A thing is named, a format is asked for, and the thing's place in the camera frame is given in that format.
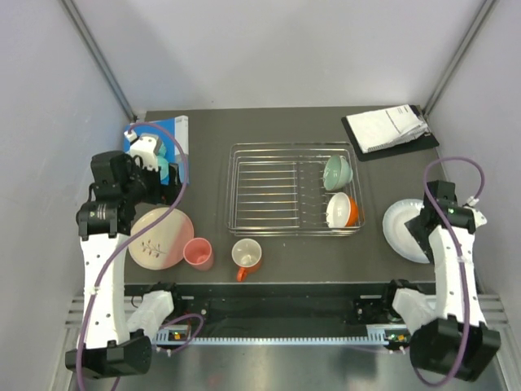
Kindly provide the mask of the white plate blue rim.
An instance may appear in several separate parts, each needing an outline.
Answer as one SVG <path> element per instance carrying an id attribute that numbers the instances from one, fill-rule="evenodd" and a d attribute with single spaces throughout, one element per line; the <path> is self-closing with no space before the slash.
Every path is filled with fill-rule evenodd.
<path id="1" fill-rule="evenodd" d="M 406 223 L 417 217 L 422 209 L 420 199 L 398 200 L 383 215 L 383 234 L 390 247 L 408 261 L 428 264 L 425 253 L 409 233 Z"/>

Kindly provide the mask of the white bowl orange outside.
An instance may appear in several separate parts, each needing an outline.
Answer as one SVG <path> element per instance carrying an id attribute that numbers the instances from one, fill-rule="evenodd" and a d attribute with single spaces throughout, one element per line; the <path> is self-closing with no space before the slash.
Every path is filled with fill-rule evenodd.
<path id="1" fill-rule="evenodd" d="M 359 218 L 356 201 L 344 192 L 335 193 L 326 208 L 326 224 L 329 228 L 355 226 Z"/>

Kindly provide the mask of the mint green ceramic bowl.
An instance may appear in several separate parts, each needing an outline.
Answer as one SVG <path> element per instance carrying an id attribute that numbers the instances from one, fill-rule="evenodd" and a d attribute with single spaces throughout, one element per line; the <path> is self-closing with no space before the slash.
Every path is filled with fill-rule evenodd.
<path id="1" fill-rule="evenodd" d="M 346 187 L 353 178 L 354 171 L 345 156 L 334 155 L 325 165 L 322 175 L 326 191 L 338 191 Z"/>

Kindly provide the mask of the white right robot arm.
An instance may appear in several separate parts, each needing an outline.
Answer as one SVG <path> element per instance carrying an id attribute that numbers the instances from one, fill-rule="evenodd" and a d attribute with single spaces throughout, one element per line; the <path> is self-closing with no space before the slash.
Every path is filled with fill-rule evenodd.
<path id="1" fill-rule="evenodd" d="M 479 305 L 473 250 L 475 233 L 486 217 L 475 207 L 458 204 L 455 185 L 427 183 L 418 216 L 405 223 L 436 277 L 436 302 L 406 280 L 392 282 L 393 294 L 380 301 L 389 322 L 405 322 L 414 369 L 473 382 L 501 347 Z"/>

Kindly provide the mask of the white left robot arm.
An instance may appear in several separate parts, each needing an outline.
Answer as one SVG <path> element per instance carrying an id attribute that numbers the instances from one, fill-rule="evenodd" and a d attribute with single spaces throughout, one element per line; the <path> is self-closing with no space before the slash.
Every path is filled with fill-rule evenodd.
<path id="1" fill-rule="evenodd" d="M 64 364 L 79 381 L 143 375 L 151 367 L 151 342 L 162 322 L 179 321 L 185 305 L 173 296 L 171 286 L 157 283 L 145 291 L 135 312 L 125 315 L 126 250 L 155 226 L 132 233 L 131 225 L 141 203 L 162 204 L 168 216 L 186 187 L 177 165 L 169 166 L 173 178 L 163 184 L 159 172 L 148 169 L 142 157 L 123 151 L 93 156 L 90 168 L 94 181 L 76 216 L 85 304 L 77 347 L 65 354 Z"/>

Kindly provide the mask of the blue book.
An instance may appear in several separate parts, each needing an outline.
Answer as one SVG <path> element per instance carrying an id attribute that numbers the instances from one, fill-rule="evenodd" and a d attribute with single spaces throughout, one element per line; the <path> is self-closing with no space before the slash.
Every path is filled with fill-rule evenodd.
<path id="1" fill-rule="evenodd" d="M 177 148 L 177 144 L 171 139 L 174 137 L 179 145 L 181 146 L 185 156 L 189 159 L 189 119 L 188 116 L 177 116 L 175 118 L 169 118 L 161 121 L 154 121 L 154 124 L 160 126 L 164 129 L 158 130 L 156 127 L 151 125 L 140 125 L 134 128 L 138 135 L 143 133 L 154 134 L 160 138 L 160 141 L 164 143 L 167 148 L 166 151 L 166 159 L 169 163 L 174 163 L 179 165 L 179 175 L 180 179 L 184 181 L 184 171 L 185 167 L 182 163 L 181 153 Z M 129 146 L 129 143 L 125 140 L 123 142 L 123 151 L 126 147 Z"/>

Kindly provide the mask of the pink plate with leaf motif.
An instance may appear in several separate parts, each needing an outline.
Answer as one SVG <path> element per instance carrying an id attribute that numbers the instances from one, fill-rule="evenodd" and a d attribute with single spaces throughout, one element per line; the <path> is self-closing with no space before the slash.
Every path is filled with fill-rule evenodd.
<path id="1" fill-rule="evenodd" d="M 194 238 L 190 218 L 174 209 L 164 220 L 140 235 L 129 247 L 129 254 L 141 267 L 165 270 L 183 260 L 183 249 Z"/>

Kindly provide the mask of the pink plastic cup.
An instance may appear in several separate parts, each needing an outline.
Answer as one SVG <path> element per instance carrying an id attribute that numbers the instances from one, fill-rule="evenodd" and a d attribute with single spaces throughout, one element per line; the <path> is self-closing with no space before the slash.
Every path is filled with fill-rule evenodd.
<path id="1" fill-rule="evenodd" d="M 212 245 L 204 238 L 194 238 L 183 249 L 185 261 L 199 271 L 208 271 L 214 263 Z"/>

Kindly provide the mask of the black clipboard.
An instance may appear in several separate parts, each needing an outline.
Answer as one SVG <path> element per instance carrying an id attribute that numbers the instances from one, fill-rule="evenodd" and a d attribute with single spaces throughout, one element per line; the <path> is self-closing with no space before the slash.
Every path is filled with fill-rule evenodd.
<path id="1" fill-rule="evenodd" d="M 415 105 L 344 116 L 342 124 L 358 160 L 366 162 L 438 147 L 422 111 Z"/>

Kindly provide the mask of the orange ceramic mug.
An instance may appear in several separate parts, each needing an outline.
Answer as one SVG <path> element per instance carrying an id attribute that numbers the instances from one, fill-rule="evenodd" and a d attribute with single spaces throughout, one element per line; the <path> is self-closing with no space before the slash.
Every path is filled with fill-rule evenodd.
<path id="1" fill-rule="evenodd" d="M 241 239 L 231 250 L 232 260 L 239 268 L 236 279 L 243 282 L 251 273 L 259 270 L 262 263 L 262 248 L 254 239 Z"/>

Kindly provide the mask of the white paper stack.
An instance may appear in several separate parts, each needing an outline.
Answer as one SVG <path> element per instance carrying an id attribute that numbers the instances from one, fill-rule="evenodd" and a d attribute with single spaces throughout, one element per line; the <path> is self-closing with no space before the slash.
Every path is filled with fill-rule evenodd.
<path id="1" fill-rule="evenodd" d="M 408 104 L 346 116 L 361 152 L 372 153 L 416 140 L 429 132 Z"/>

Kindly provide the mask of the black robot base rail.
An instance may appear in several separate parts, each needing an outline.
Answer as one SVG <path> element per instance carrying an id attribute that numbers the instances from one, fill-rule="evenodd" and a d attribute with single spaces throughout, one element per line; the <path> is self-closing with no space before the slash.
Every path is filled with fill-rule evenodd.
<path id="1" fill-rule="evenodd" d="M 201 327 L 201 336 L 342 336 L 351 327 L 399 323 L 390 283 L 153 283 L 128 284 L 125 295 L 165 290 L 176 324 Z"/>

